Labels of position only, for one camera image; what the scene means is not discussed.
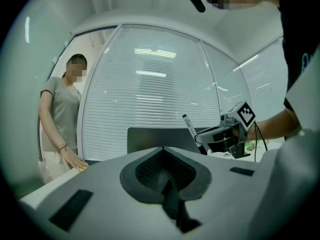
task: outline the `ceiling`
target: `ceiling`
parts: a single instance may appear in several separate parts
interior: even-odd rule
[[[243,52],[242,44],[247,44],[248,39],[255,38],[255,33],[261,33],[259,30],[266,27],[268,21],[279,14],[275,6],[262,3],[246,10],[226,11],[218,10],[205,1],[203,3],[206,11],[200,13],[189,0],[92,0],[96,14],[118,9],[153,10],[174,14],[186,22],[196,23],[208,33],[218,33],[230,50],[234,51],[234,57],[238,62],[248,59],[252,53],[270,43],[270,38],[273,38],[273,35],[268,35],[262,40],[259,38],[259,44],[255,44],[254,48],[248,47],[248,51]],[[278,29],[275,31],[278,33],[281,26],[277,24],[276,28]]]

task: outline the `white pants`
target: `white pants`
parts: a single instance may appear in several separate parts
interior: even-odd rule
[[[53,180],[71,170],[71,165],[59,152],[43,151],[42,156]]]

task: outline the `hand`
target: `hand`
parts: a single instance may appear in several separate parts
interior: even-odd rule
[[[68,146],[60,150],[61,156],[73,167],[76,168],[79,172],[81,169],[89,167],[89,165],[79,157],[75,152],[72,151]]]

